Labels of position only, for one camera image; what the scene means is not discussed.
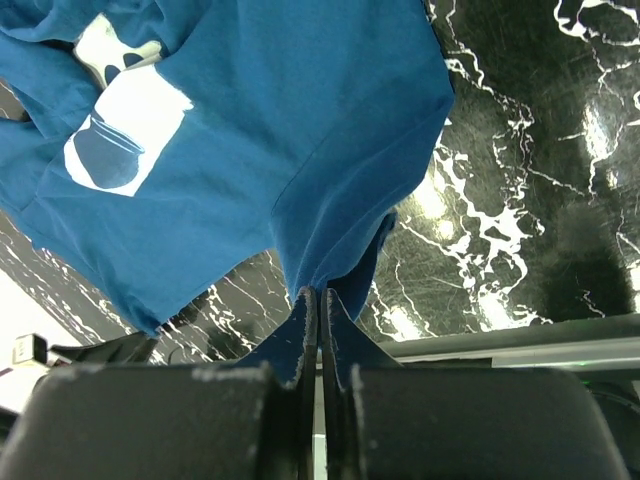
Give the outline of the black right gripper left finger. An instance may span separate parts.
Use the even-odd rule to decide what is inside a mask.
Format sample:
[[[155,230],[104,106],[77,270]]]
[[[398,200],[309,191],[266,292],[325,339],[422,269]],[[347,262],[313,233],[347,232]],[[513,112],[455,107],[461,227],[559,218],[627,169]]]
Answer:
[[[309,479],[317,296],[230,366],[52,371],[1,453],[5,479]]]

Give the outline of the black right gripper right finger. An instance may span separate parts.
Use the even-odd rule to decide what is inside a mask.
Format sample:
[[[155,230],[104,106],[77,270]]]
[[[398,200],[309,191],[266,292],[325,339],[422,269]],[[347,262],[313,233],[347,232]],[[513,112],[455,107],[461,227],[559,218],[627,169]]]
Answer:
[[[548,368],[401,366],[324,291],[332,479],[626,479],[584,384]]]

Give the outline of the blue t shirt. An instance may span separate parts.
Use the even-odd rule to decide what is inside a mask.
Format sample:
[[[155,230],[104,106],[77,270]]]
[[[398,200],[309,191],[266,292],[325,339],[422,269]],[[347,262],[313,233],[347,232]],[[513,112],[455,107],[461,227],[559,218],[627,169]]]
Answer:
[[[366,303],[453,104],[420,1],[5,1],[1,207],[155,334],[277,252]]]

